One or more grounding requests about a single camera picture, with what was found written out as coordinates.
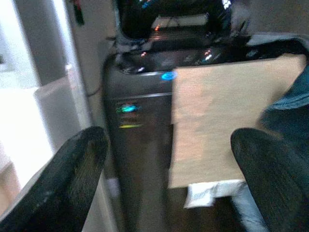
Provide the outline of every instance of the cardboard sheet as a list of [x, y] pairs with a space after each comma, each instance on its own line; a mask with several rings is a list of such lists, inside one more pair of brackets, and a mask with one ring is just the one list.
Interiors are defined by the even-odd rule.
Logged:
[[243, 179], [230, 149], [241, 127], [260, 128], [258, 118], [305, 67], [304, 56], [178, 68], [173, 89], [175, 124], [170, 187]]

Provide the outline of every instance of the blue led light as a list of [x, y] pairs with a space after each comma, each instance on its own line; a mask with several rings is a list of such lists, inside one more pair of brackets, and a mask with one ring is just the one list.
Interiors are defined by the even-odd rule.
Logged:
[[129, 106], [122, 107], [121, 110], [124, 113], [130, 113], [130, 112], [133, 112], [133, 111], [137, 110], [137, 107], [135, 105], [129, 105]]
[[161, 79], [165, 80], [165, 81], [171, 81], [171, 80], [175, 79], [176, 77], [177, 77], [176, 72], [166, 72], [166, 73], [162, 74]]
[[147, 6], [148, 6], [148, 3], [145, 2], [141, 7], [142, 7], [143, 9], [145, 9]]
[[136, 105], [123, 105], [117, 108], [117, 113], [132, 113], [138, 111], [141, 107]]

